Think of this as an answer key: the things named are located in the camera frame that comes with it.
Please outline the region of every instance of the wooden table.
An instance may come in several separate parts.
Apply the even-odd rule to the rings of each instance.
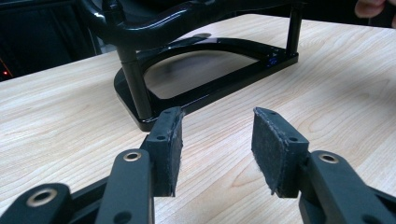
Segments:
[[[284,48],[288,26],[246,15],[192,33]],[[396,30],[303,21],[297,64],[184,118],[177,196],[155,199],[156,221],[302,222],[298,200],[271,196],[253,159],[255,106],[280,113],[311,151],[343,156],[368,185],[396,195],[395,40]],[[113,88],[118,69],[112,52],[0,83],[0,214],[40,184],[81,189],[140,146],[146,133]]]

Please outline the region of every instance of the curved black arm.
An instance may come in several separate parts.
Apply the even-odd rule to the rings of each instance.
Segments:
[[[135,49],[153,49],[215,22],[230,12],[276,7],[293,2],[299,1],[195,0],[171,7],[143,22],[110,21],[92,0],[79,0],[78,5],[90,29],[106,42],[116,46],[128,45]]]

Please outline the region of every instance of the black base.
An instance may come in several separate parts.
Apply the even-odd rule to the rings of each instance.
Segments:
[[[134,100],[121,69],[114,79],[115,89],[142,131],[149,132],[155,120],[167,108],[180,106],[184,113],[189,114],[298,62],[298,53],[289,55],[285,49],[278,47],[243,39],[203,37],[191,37],[159,49],[140,51],[137,58],[141,64],[142,72],[145,73],[152,65],[166,58],[197,50],[229,51],[258,61],[169,99],[160,99],[148,90],[152,108],[152,117],[149,119],[138,117]]]

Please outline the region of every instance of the black metal stand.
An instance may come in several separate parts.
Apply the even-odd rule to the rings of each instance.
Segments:
[[[114,80],[117,94],[139,128],[147,132],[166,108],[180,106],[188,114],[264,77],[271,76],[298,62],[297,47],[302,7],[303,4],[300,3],[292,5],[286,49],[242,39],[202,37],[188,38],[158,49],[143,50],[137,54],[133,49],[118,48],[122,69]],[[178,54],[205,49],[229,51],[258,61],[170,99],[160,99],[146,86],[144,74],[155,63]]]

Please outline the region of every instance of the person's finger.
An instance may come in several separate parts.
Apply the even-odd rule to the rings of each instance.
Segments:
[[[396,15],[393,17],[392,27],[396,29]]]
[[[380,6],[380,5],[384,4],[385,1],[387,1],[387,0],[359,0],[359,2],[368,4],[368,5],[372,5],[372,6]]]
[[[393,4],[394,6],[396,6],[396,0],[388,0],[391,4]]]
[[[359,18],[372,18],[381,13],[381,11],[384,9],[384,5],[385,4],[373,6],[371,4],[366,4],[362,1],[359,1],[355,6],[355,14]]]

